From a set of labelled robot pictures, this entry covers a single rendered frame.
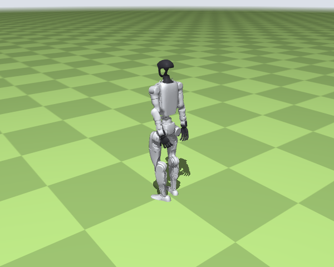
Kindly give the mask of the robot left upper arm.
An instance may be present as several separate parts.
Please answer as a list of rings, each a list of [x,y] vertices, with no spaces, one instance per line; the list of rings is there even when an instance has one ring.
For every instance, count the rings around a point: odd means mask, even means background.
[[[151,102],[154,106],[153,109],[158,110],[158,112],[160,114],[159,93],[160,93],[160,85],[153,85],[149,88],[149,94],[150,94],[150,97],[151,97]]]

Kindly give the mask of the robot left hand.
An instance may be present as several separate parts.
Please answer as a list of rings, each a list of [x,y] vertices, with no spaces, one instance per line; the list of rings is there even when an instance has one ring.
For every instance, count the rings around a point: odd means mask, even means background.
[[[164,148],[169,148],[169,147],[171,147],[173,144],[171,144],[170,143],[170,141],[169,141],[169,139],[166,137],[166,133],[165,133],[165,131],[163,130],[163,133],[164,133],[164,135],[162,135],[162,136],[159,136],[161,139],[160,139],[160,146],[161,146],[161,143],[163,144],[163,147]],[[169,145],[169,144],[171,145]],[[168,146],[167,146],[168,145]]]

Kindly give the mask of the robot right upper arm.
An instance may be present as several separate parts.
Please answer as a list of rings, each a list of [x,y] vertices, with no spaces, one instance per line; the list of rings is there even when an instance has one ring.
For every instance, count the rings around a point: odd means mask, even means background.
[[[184,107],[183,84],[181,82],[177,82],[177,83],[178,83],[178,106],[177,106],[177,108],[182,108],[182,107]]]

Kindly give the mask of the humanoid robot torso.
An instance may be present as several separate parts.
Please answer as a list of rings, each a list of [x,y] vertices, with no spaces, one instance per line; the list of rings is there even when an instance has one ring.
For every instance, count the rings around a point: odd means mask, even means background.
[[[162,115],[162,125],[166,136],[170,136],[175,132],[175,122],[172,122],[169,116],[176,113],[178,106],[178,83],[176,81],[163,83],[163,80],[160,80],[155,85],[160,85],[160,115]]]

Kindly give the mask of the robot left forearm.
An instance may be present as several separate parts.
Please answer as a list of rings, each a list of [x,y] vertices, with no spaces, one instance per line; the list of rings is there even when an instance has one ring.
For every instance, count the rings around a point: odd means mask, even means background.
[[[158,110],[153,109],[151,111],[151,114],[152,114],[152,116],[154,118],[155,125],[156,125],[156,130],[158,131],[159,136],[164,135],[164,133],[163,133],[163,125],[162,125],[162,121],[161,121],[162,118],[161,118]]]

